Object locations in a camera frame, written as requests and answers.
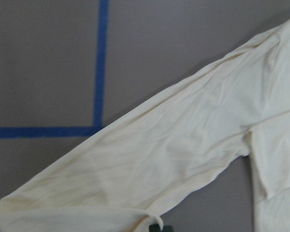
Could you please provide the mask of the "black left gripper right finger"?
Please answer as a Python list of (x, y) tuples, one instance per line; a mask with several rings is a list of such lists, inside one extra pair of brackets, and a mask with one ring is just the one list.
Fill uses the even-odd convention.
[(171, 225), (164, 225), (163, 232), (174, 232), (174, 228)]

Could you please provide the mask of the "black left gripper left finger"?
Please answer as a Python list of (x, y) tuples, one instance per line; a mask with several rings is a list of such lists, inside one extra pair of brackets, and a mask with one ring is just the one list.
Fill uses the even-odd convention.
[(149, 226), (149, 232), (161, 232), (159, 224), (152, 224)]

